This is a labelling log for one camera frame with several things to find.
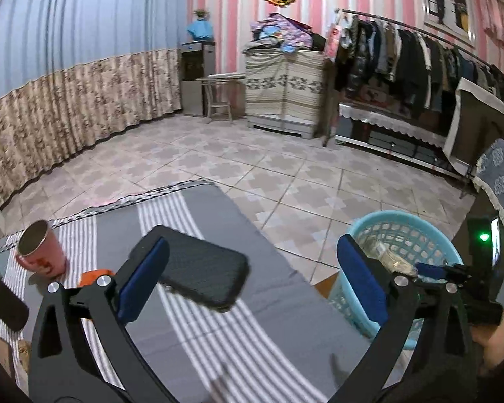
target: tile floor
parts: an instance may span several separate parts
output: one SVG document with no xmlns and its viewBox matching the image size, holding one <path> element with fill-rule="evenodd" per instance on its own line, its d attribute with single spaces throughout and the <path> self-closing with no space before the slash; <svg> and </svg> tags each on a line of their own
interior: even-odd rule
<svg viewBox="0 0 504 403">
<path fill-rule="evenodd" d="M 293 268 L 315 284 L 336 272 L 336 242 L 369 212 L 418 214 L 452 238 L 474 197 L 441 177 L 339 146 L 322 148 L 245 120 L 175 115 L 97 144 L 27 186 L 4 208 L 8 232 L 194 178 L 218 183 Z"/>
</svg>

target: mug rim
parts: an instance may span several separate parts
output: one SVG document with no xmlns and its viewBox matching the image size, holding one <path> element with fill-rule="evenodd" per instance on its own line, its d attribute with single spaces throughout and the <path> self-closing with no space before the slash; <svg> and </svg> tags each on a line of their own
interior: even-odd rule
<svg viewBox="0 0 504 403">
<path fill-rule="evenodd" d="M 28 232 L 28 230 L 30 230 L 30 227 L 32 226 L 35 226 L 37 223 L 39 222 L 44 222 L 45 223 L 45 226 L 46 226 L 46 230 L 45 230 L 45 233 L 43 235 L 43 238 L 41 238 L 41 240 L 39 241 L 39 244 L 32 250 L 30 251 L 29 253 L 23 253 L 21 251 L 21 244 L 23 242 L 23 239 L 24 239 L 24 235 Z M 44 219 L 40 219 L 40 220 L 37 220 L 37 221 L 34 221 L 32 224 L 30 224 L 26 229 L 25 231 L 23 232 L 23 234 L 21 235 L 20 239 L 19 239 L 19 244 L 17 245 L 17 251 L 19 252 L 19 255 L 21 255 L 22 257 L 26 257 L 26 256 L 30 256 L 32 253 L 35 253 L 39 247 L 41 246 L 41 244 L 43 244 L 44 240 L 47 239 L 47 236 L 50 232 L 50 226 L 49 226 L 49 223 L 47 220 L 44 220 Z"/>
</svg>

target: light blue plastic basket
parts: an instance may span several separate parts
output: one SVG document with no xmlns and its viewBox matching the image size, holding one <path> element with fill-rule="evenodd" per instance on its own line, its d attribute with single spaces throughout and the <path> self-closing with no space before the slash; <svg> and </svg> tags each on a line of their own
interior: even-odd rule
<svg viewBox="0 0 504 403">
<path fill-rule="evenodd" d="M 373 212 L 356 221 L 347 233 L 359 245 L 374 236 L 413 265 L 419 262 L 431 265 L 463 263 L 450 240 L 437 227 L 406 212 Z M 379 324 L 368 319 L 343 271 L 328 298 L 361 333 L 370 338 L 377 335 Z M 414 350 L 421 327 L 422 320 L 415 320 L 405 350 Z"/>
</svg>

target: framed picture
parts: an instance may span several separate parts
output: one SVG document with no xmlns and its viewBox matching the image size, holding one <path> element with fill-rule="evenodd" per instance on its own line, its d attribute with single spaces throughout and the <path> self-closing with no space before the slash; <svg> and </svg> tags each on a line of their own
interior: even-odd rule
<svg viewBox="0 0 504 403">
<path fill-rule="evenodd" d="M 426 4 L 425 24 L 474 46 L 470 0 L 424 0 L 424 2 Z"/>
</svg>

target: metal bolt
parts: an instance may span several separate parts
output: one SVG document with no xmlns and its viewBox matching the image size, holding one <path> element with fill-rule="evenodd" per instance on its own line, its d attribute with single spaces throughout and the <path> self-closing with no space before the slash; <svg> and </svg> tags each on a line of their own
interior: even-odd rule
<svg viewBox="0 0 504 403">
<path fill-rule="evenodd" d="M 396 276 L 394 283 L 399 287 L 403 288 L 409 284 L 409 280 L 405 276 Z"/>
<path fill-rule="evenodd" d="M 446 284 L 446 290 L 450 294 L 455 294 L 457 292 L 457 286 L 455 286 L 453 283 L 447 283 Z"/>
<path fill-rule="evenodd" d="M 97 279 L 97 284 L 99 286 L 107 286 L 111 280 L 110 276 L 101 276 Z"/>
<path fill-rule="evenodd" d="M 47 291 L 48 292 L 56 292 L 59 289 L 59 283 L 56 281 L 53 281 L 48 287 Z"/>
</svg>

